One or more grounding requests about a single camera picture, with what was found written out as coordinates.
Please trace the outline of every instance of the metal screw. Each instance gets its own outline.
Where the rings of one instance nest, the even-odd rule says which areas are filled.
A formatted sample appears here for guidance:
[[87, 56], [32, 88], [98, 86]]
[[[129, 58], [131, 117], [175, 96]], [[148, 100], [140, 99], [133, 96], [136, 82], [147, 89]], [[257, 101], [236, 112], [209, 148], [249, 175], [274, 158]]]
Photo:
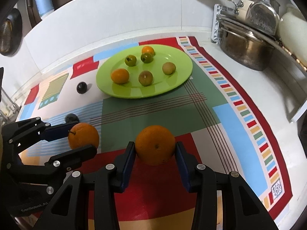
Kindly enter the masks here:
[[73, 177], [78, 177], [81, 173], [79, 171], [74, 171], [73, 172]]
[[237, 171], [232, 171], [230, 174], [233, 177], [239, 177], [239, 173]]
[[203, 165], [203, 164], [197, 164], [196, 167], [197, 167], [199, 170], [204, 170], [204, 169], [206, 168], [206, 166]]
[[108, 165], [106, 166], [106, 169], [107, 169], [107, 170], [112, 170], [112, 169], [114, 169], [114, 168], [115, 168], [114, 164], [108, 164]]
[[47, 192], [47, 194], [53, 194], [53, 192], [54, 192], [53, 187], [50, 187], [50, 186], [47, 187], [46, 192]]
[[59, 161], [54, 161], [53, 166], [58, 167], [61, 163]]

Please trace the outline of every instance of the plate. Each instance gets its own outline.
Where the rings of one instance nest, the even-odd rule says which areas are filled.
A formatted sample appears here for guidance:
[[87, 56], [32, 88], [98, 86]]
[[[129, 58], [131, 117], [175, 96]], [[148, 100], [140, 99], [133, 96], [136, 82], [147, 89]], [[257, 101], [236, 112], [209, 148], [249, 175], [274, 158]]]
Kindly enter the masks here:
[[[144, 46], [125, 49], [105, 61], [97, 71], [98, 88], [117, 98], [145, 98], [168, 92], [190, 77], [193, 68], [192, 60], [185, 52], [165, 45], [148, 46], [151, 46], [156, 53], [151, 63], [143, 63], [140, 59]], [[134, 67], [128, 67], [125, 64], [125, 58], [130, 54], [137, 58]], [[162, 66], [165, 62], [173, 62], [176, 65], [176, 71], [173, 74], [163, 73]], [[111, 73], [118, 68], [124, 68], [129, 72], [128, 83], [118, 85], [111, 80]], [[139, 83], [139, 74], [144, 70], [150, 71], [153, 75], [153, 83], [149, 86], [142, 86]]]

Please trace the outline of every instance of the orange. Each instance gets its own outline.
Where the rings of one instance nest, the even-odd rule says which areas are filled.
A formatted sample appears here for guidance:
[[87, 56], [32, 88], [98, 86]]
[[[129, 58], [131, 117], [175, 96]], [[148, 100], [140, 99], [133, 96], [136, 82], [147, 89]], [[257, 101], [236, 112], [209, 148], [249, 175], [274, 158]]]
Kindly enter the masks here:
[[155, 55], [154, 49], [151, 46], [145, 46], [142, 48], [142, 54], [143, 53], [150, 53], [152, 56]]
[[88, 123], [78, 123], [70, 129], [68, 133], [68, 143], [72, 150], [88, 144], [92, 144], [98, 148], [98, 131], [94, 126]]
[[135, 140], [135, 150], [142, 162], [156, 166], [166, 163], [175, 152], [175, 137], [160, 125], [143, 129]]
[[116, 84], [125, 84], [129, 80], [129, 73], [126, 69], [119, 68], [111, 73], [111, 80]]

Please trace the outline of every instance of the dark red border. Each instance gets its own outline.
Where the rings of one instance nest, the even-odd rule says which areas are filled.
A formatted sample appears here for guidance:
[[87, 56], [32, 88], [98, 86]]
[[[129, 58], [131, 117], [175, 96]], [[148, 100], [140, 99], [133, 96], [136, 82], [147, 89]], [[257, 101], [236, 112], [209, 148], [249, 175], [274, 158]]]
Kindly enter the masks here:
[[293, 196], [292, 190], [291, 190], [291, 183], [290, 178], [288, 174], [288, 170], [286, 167], [285, 160], [282, 156], [282, 153], [280, 151], [278, 142], [271, 130], [270, 125], [262, 115], [262, 113], [259, 111], [255, 103], [252, 101], [252, 99], [248, 96], [248, 94], [244, 91], [244, 89], [240, 86], [240, 84], [230, 75], [228, 71], [226, 71], [212, 56], [210, 56], [203, 47], [200, 47], [198, 45], [198, 42], [194, 36], [188, 37], [191, 44], [197, 48], [197, 50], [208, 60], [210, 61], [227, 79], [228, 81], [234, 86], [234, 88], [240, 93], [240, 95], [243, 97], [245, 102], [248, 104], [254, 115], [256, 116], [257, 120], [259, 121], [260, 125], [262, 126], [266, 136], [268, 137], [268, 140], [273, 148], [274, 154], [277, 159], [277, 163], [279, 165], [280, 173], [282, 176], [283, 184], [285, 193], [283, 196], [279, 199], [279, 201], [272, 207], [272, 209], [269, 211], [271, 217], [275, 219], [281, 211], [284, 209], [284, 207], [288, 204], [291, 197]]

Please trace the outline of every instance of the white wall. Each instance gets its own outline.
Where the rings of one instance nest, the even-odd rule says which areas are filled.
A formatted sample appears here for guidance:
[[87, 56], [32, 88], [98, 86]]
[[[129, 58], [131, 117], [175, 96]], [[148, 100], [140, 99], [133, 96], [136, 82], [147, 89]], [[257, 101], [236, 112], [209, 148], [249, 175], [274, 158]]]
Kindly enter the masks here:
[[[288, 0], [277, 1], [283, 11]], [[73, 0], [35, 26], [15, 56], [0, 56], [3, 87], [12, 96], [33, 76], [127, 34], [206, 32], [210, 41], [215, 3], [233, 6], [225, 0]], [[24, 34], [28, 26], [25, 21]]]

